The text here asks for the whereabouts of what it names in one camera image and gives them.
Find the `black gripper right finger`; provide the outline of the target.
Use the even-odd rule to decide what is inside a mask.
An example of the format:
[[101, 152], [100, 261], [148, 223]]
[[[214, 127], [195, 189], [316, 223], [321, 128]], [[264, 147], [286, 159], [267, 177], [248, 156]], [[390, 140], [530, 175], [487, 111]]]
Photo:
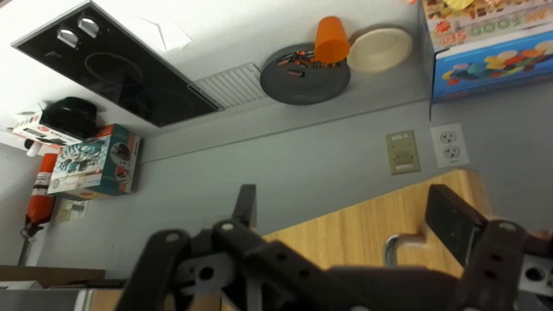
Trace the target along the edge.
[[450, 256], [466, 267], [487, 220], [447, 185], [428, 189], [425, 223]]

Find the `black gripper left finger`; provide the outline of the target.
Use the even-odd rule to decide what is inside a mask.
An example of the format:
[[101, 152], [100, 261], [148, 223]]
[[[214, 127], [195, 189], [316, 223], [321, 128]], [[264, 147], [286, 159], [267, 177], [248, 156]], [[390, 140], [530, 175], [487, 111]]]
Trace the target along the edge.
[[257, 194], [253, 185], [241, 185], [231, 218], [245, 227], [255, 223]]

